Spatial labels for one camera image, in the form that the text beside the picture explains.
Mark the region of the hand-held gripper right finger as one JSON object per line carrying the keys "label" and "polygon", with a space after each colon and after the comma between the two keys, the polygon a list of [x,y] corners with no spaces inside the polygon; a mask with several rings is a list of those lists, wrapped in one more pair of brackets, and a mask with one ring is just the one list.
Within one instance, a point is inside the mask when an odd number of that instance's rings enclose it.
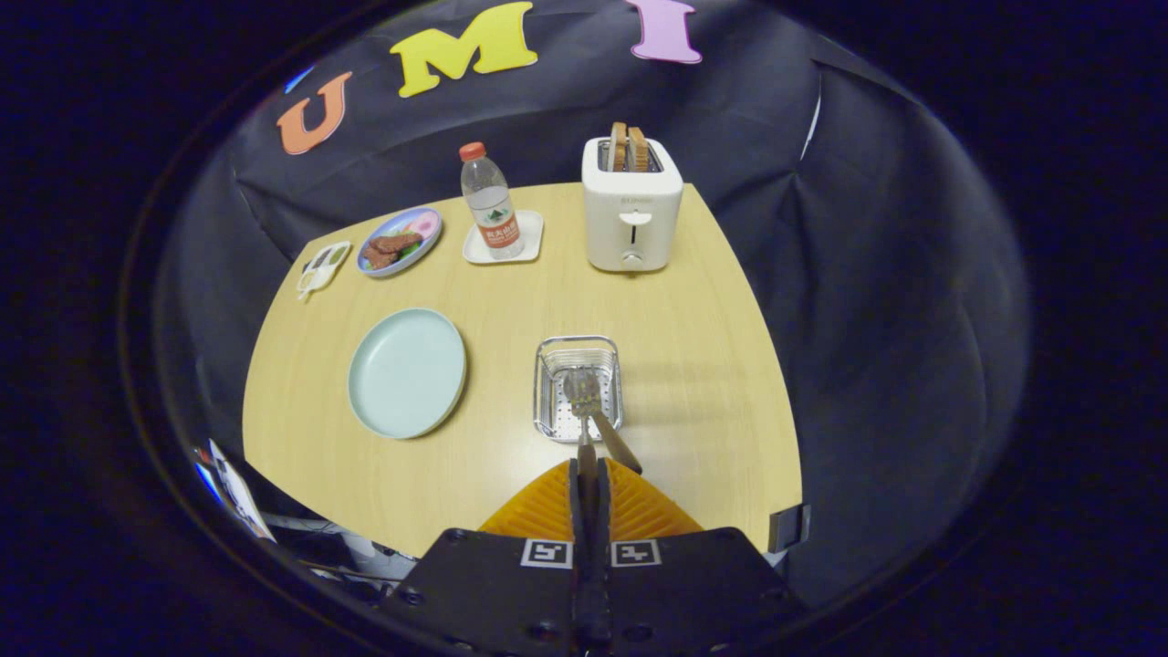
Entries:
{"label": "hand-held gripper right finger", "polygon": [[598,463],[589,538],[591,656],[746,656],[807,613],[737,528],[618,539],[618,495],[641,480],[617,462]]}

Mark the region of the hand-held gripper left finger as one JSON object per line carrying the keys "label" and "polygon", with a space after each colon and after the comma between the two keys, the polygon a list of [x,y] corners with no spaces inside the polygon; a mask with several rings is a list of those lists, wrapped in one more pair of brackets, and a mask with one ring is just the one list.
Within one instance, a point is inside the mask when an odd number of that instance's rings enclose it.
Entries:
{"label": "hand-held gripper left finger", "polygon": [[449,527],[413,563],[382,615],[420,632],[438,652],[576,656],[576,596],[588,549],[576,540],[579,466],[566,461],[522,491],[545,495],[566,537]]}

